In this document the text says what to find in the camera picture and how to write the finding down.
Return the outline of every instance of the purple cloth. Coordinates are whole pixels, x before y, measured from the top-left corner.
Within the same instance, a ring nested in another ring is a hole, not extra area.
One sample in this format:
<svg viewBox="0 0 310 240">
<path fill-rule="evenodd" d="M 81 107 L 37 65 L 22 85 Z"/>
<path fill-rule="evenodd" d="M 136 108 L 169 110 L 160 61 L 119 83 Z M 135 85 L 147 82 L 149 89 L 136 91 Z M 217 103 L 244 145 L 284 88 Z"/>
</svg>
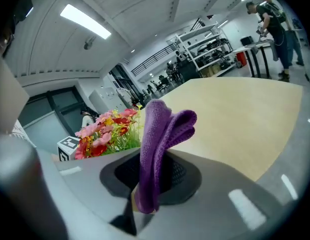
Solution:
<svg viewBox="0 0 310 240">
<path fill-rule="evenodd" d="M 171 109 L 159 99 L 150 101 L 145 110 L 139 185 L 135 193 L 135 201 L 139 211 L 149 214 L 159 209 L 163 155 L 167 149 L 194 135 L 197 116 L 192 110 L 182 110 L 172 114 Z"/>
</svg>

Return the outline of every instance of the gray floor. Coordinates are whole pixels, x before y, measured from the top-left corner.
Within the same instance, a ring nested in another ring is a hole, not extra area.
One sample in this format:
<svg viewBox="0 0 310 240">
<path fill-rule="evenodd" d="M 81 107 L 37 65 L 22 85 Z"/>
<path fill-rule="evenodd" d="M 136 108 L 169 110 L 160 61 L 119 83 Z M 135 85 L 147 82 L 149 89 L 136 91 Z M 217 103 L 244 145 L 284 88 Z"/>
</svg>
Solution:
<svg viewBox="0 0 310 240">
<path fill-rule="evenodd" d="M 292 201 L 292 196 L 281 179 L 282 175 L 288 177 L 299 197 L 303 195 L 310 177 L 310 123 L 308 122 L 310 119 L 310 82 L 305 77 L 306 72 L 310 77 L 310 50 L 303 46 L 302 51 L 305 67 L 296 64 L 297 57 L 294 54 L 293 66 L 289 68 L 290 83 L 303 86 L 300 111 L 294 130 L 283 152 L 257 181 L 259 185 L 272 193 L 282 205 Z M 260 71 L 263 74 L 265 67 L 263 63 L 260 64 Z M 272 64 L 269 67 L 271 78 L 277 81 L 279 79 L 278 73 L 282 70 L 280 63 Z M 251 72 L 249 66 L 246 65 L 243 68 L 233 69 L 224 74 L 223 77 L 251 77 Z"/>
</svg>

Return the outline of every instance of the white desk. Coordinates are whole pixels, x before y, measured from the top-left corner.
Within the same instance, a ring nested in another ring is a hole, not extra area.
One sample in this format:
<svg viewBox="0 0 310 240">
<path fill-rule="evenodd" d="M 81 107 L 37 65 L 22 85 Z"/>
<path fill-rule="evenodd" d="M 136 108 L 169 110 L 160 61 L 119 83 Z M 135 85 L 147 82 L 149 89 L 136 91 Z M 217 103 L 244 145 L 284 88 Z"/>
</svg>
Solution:
<svg viewBox="0 0 310 240">
<path fill-rule="evenodd" d="M 238 54 L 238 53 L 243 53 L 243 52 L 245 52 L 246 57 L 247 57 L 247 60 L 248 60 L 248 64 L 249 64 L 249 69 L 250 69 L 250 72 L 251 72 L 251 77 L 254 78 L 254 77 L 255 77 L 254 69 L 253 69 L 252 61 L 251 61 L 251 58 L 250 58 L 250 55 L 249 55 L 249 51 L 251 51 L 251 55 L 252 55 L 252 57 L 253 57 L 253 60 L 254 60 L 255 66 L 256 66 L 257 77 L 258 77 L 258 78 L 266 78 L 266 79 L 269 79 L 269 78 L 270 78 L 269 65 L 268 65 L 268 63 L 267 63 L 267 59 L 266 59 L 266 55 L 265 55 L 265 51 L 264 51 L 264 48 L 265 48 L 265 47 L 269 47 L 269 46 L 270 46 L 270 45 L 269 45 L 267 42 L 257 43 L 257 44 L 256 44 L 256 47 L 260 49 L 261 54 L 262 54 L 263 59 L 264 59 L 265 69 L 266 69 L 266 77 L 264 77 L 264 76 L 261 75 L 259 63 L 258 63 L 257 58 L 256 58 L 256 55 L 255 55 L 255 53 L 252 51 L 252 48 L 251 48 L 251 47 L 242 46 L 242 47 L 240 47 L 240 48 L 238 48 L 238 49 L 233 50 L 232 53 L 233 53 L 233 54 Z"/>
</svg>

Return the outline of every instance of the black pants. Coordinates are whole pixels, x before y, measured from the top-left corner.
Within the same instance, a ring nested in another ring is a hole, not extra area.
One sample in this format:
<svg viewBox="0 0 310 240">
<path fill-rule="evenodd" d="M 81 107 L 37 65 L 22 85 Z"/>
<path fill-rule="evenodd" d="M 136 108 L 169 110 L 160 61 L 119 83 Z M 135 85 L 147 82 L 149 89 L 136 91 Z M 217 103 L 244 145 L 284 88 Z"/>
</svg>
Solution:
<svg viewBox="0 0 310 240">
<path fill-rule="evenodd" d="M 271 33 L 275 42 L 275 49 L 277 52 L 277 56 L 280 59 L 281 64 L 285 70 L 289 69 L 289 52 L 287 48 L 287 38 L 285 31 L 279 31 L 275 33 Z"/>
</svg>

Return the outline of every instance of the beige tabletop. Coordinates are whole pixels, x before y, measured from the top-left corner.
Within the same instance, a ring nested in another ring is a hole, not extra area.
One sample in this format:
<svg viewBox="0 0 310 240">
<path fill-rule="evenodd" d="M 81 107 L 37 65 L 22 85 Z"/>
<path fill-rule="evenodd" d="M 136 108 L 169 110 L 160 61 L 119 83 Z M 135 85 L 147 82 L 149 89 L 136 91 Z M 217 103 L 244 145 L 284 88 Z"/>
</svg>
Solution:
<svg viewBox="0 0 310 240">
<path fill-rule="evenodd" d="M 256 181 L 284 149 L 302 90 L 300 85 L 250 77 L 189 80 L 161 98 L 173 113 L 197 113 L 194 136 L 172 149 L 223 162 Z"/>
</svg>

